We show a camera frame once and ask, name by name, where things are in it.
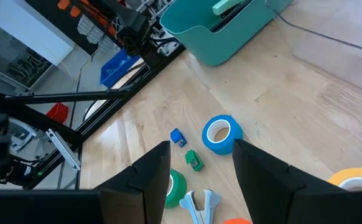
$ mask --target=teal basket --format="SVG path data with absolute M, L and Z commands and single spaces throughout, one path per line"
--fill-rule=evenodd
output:
M 252 0 L 236 17 L 218 32 L 210 28 L 221 20 L 212 6 L 219 0 L 176 0 L 163 14 L 160 23 L 208 66 L 219 65 L 232 57 L 259 32 L 275 13 L 265 0 Z M 291 0 L 270 0 L 280 12 Z

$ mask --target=orange tape roll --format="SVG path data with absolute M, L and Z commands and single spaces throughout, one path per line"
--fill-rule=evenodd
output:
M 362 190 L 362 168 L 341 170 L 328 179 L 328 182 L 350 191 Z
M 224 224 L 252 224 L 252 222 L 247 221 L 243 218 L 234 218 L 234 219 L 225 221 Z

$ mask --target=blue tape roll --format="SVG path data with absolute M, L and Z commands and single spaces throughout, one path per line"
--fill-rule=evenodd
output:
M 228 134 L 221 141 L 215 141 L 219 130 L 229 128 Z M 230 115 L 218 115 L 209 120 L 203 128 L 202 140 L 207 148 L 219 155 L 227 155 L 233 151 L 235 139 L 242 139 L 243 131 Z

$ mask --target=blue toy block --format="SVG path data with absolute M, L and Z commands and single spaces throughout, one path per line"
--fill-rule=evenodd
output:
M 184 136 L 182 135 L 182 133 L 178 128 L 175 128 L 170 133 L 170 138 L 174 143 L 178 143 L 180 147 L 184 147 L 184 145 L 187 144 L 187 140 L 184 138 Z

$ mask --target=green toy block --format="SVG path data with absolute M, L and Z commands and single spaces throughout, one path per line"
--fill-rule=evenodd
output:
M 194 150 L 189 150 L 185 155 L 187 164 L 191 164 L 194 171 L 200 171 L 205 165 L 199 155 Z

